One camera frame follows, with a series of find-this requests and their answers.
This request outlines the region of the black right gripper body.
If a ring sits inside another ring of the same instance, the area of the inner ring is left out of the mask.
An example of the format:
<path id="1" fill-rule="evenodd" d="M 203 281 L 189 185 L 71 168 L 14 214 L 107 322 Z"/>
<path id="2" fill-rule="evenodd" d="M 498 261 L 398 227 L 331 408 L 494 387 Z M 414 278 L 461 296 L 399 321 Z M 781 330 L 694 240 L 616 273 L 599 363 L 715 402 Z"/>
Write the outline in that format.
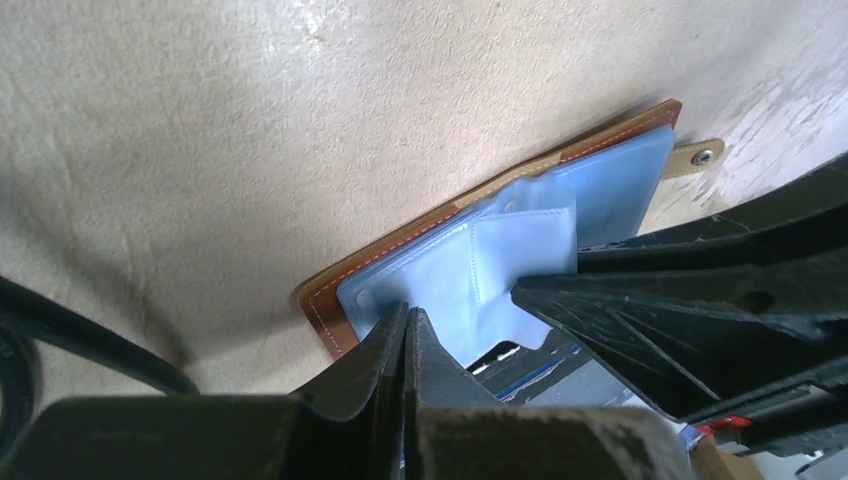
<path id="1" fill-rule="evenodd" d="M 737 458 L 803 455 L 808 461 L 794 472 L 796 479 L 847 477 L 845 385 L 786 387 L 740 403 L 694 429 L 718 451 Z"/>

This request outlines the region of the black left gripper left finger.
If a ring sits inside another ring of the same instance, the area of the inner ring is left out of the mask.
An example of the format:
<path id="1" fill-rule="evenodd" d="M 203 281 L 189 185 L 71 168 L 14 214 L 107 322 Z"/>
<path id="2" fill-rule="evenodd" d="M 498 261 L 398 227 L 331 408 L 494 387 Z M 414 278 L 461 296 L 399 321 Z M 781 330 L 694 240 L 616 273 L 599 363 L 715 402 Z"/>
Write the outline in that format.
<path id="1" fill-rule="evenodd" d="M 66 399 L 3 461 L 5 479 L 396 479 L 407 304 L 287 395 Z"/>

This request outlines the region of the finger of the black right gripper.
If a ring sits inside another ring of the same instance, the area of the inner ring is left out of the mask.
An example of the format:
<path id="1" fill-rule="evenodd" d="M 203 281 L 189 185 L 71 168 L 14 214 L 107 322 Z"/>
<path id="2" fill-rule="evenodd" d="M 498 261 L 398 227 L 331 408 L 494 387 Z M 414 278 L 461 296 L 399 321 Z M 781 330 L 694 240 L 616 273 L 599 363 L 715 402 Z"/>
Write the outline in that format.
<path id="1" fill-rule="evenodd" d="M 703 421 L 777 391 L 847 393 L 847 160 L 730 210 L 520 279 L 513 303 L 635 393 Z"/>

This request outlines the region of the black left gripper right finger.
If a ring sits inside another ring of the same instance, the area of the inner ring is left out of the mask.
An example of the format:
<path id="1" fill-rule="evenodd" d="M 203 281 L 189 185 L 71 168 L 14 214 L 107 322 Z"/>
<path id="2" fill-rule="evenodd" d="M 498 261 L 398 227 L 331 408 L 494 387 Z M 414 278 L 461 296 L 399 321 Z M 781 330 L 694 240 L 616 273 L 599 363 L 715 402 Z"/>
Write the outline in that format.
<path id="1" fill-rule="evenodd" d="M 426 312 L 405 336 L 408 479 L 689 479 L 670 426 L 631 407 L 513 407 L 442 347 Z"/>

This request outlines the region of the brown leather card holder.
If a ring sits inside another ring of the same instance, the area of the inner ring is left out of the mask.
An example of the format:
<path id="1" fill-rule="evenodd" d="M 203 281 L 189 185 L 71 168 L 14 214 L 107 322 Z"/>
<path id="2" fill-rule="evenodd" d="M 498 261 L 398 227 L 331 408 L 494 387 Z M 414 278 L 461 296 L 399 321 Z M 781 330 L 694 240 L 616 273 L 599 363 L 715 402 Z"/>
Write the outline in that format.
<path id="1" fill-rule="evenodd" d="M 334 358 L 400 303 L 427 311 L 462 366 L 503 342 L 538 349 L 548 326 L 511 303 L 514 282 L 633 238 L 661 181 L 722 156 L 719 138 L 678 144 L 681 109 L 664 101 L 495 175 L 315 274 L 299 306 Z"/>

